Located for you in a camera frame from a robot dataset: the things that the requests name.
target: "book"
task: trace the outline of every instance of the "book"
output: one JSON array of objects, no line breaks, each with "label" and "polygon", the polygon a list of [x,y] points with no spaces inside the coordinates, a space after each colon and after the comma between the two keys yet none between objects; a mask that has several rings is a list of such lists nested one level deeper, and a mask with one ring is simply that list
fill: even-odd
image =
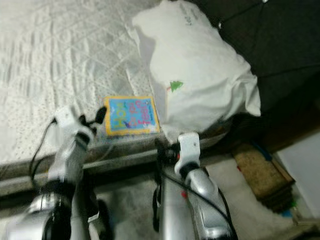
[{"label": "book", "polygon": [[109,136],[159,133],[152,96],[108,96],[105,129]]}]

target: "mattress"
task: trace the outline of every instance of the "mattress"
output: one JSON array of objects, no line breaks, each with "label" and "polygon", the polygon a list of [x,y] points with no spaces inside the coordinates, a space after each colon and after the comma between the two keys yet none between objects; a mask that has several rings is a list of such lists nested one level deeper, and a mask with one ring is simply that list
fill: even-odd
[{"label": "mattress", "polygon": [[[0,0],[0,166],[31,159],[60,107],[90,120],[106,96],[152,95],[127,25],[158,2]],[[150,139],[97,135],[91,148]],[[46,142],[39,155],[55,151]]]}]

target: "white wall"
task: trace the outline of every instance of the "white wall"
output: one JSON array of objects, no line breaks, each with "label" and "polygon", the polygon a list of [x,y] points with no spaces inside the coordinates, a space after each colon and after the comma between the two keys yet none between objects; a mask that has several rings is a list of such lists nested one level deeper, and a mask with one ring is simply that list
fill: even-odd
[{"label": "white wall", "polygon": [[296,180],[312,215],[320,218],[320,132],[278,151],[277,155]]}]

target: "white pillow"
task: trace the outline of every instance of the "white pillow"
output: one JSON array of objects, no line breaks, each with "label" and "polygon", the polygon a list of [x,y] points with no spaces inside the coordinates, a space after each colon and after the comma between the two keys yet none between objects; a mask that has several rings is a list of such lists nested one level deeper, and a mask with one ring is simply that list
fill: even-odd
[{"label": "white pillow", "polygon": [[169,141],[181,132],[203,132],[238,112],[261,115],[250,65],[196,5],[163,0],[135,16],[132,25]]}]

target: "yellow book border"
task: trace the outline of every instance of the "yellow book border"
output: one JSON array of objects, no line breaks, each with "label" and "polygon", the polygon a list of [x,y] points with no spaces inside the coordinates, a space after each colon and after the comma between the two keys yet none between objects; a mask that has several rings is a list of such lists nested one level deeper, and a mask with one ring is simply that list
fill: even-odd
[{"label": "yellow book border", "polygon": [[123,129],[123,130],[112,131],[111,130],[111,122],[110,122],[110,116],[111,116],[110,104],[109,104],[110,99],[138,99],[138,100],[150,99],[151,104],[152,104],[153,116],[155,118],[154,121],[156,124],[156,131],[152,132],[152,133],[159,133],[160,132],[160,125],[159,125],[158,115],[157,115],[157,111],[156,111],[156,105],[155,105],[153,96],[106,96],[104,98],[104,106],[106,106],[105,130],[109,136],[115,136],[115,135],[123,136],[123,135],[149,134],[150,133],[150,129],[132,129],[132,130]]}]

